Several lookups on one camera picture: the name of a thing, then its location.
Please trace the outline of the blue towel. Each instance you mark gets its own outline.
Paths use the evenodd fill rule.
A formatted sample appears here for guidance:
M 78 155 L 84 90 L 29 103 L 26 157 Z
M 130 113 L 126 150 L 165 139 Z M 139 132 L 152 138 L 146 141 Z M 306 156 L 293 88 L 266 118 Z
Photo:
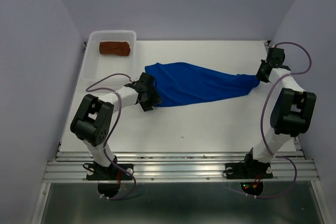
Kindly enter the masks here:
M 255 75 L 227 74 L 185 62 L 145 67 L 156 79 L 159 107 L 207 103 L 248 95 L 260 81 Z

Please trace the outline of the brown towel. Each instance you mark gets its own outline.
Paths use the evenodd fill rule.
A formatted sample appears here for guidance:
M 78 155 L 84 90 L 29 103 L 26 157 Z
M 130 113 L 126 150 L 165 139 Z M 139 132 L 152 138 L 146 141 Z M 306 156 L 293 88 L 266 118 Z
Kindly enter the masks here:
M 130 55 L 130 45 L 126 41 L 102 41 L 99 44 L 101 55 L 116 55 L 126 57 Z

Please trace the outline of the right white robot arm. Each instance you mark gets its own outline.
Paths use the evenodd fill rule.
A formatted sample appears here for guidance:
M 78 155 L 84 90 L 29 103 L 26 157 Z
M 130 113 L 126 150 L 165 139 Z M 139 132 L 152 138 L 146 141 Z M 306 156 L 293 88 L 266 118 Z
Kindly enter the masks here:
M 256 74 L 259 81 L 271 83 L 272 87 L 261 112 L 261 142 L 250 150 L 241 165 L 243 174 L 248 177 L 253 177 L 260 171 L 265 172 L 282 146 L 291 138 L 307 132 L 312 120 L 317 96 L 306 91 L 294 79 L 295 75 L 302 75 L 310 70 L 312 59 L 302 46 L 293 42 L 291 44 L 301 48 L 308 56 L 309 65 L 305 71 L 294 73 L 285 66 L 285 51 L 275 45 L 269 48 L 267 57 L 261 61 Z M 279 96 L 270 114 L 270 129 L 265 132 L 266 108 L 276 88 L 279 89 Z

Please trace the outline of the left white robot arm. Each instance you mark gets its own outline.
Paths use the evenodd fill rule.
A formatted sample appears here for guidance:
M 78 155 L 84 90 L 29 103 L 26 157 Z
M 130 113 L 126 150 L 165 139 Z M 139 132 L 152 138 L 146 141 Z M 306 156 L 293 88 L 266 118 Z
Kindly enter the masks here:
M 115 123 L 118 123 L 123 108 L 138 104 L 143 111 L 151 111 L 162 99 L 156 90 L 156 79 L 145 72 L 137 81 L 131 81 L 116 91 L 93 86 L 86 91 L 88 94 L 83 97 L 72 119 L 70 131 L 87 146 L 93 161 L 99 165 L 99 173 L 110 179 L 117 172 L 115 155 L 107 145 L 116 128 L 116 124 L 111 126 L 113 114 L 117 114 Z

